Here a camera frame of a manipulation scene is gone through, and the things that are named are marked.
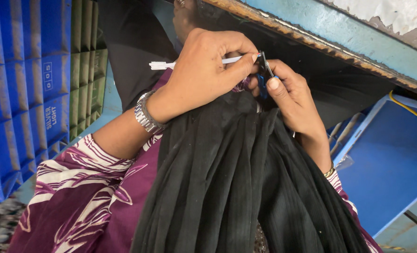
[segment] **fingernail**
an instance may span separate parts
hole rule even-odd
[[[279,87],[279,79],[271,78],[268,84],[270,89],[277,89]]]

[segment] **black cloth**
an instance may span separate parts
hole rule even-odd
[[[369,252],[343,200],[278,109],[227,93],[165,130],[130,252]]]

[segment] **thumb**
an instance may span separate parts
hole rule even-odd
[[[267,89],[269,95],[274,99],[281,110],[293,105],[294,101],[291,99],[287,89],[278,77],[273,77],[268,80]]]
[[[221,73],[223,76],[222,78],[225,81],[236,85],[250,75],[256,59],[257,54],[249,53],[243,55],[240,60]]]

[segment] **metal watch strap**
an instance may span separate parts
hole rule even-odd
[[[145,93],[138,99],[135,106],[135,118],[140,125],[142,125],[147,132],[157,134],[166,128],[166,125],[160,124],[149,115],[146,108],[147,99],[155,93],[155,90]]]

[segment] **clear plastic bag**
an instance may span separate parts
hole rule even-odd
[[[354,160],[348,154],[346,154],[343,158],[341,158],[337,166],[335,166],[335,170],[340,171],[351,166],[352,164],[354,164]]]

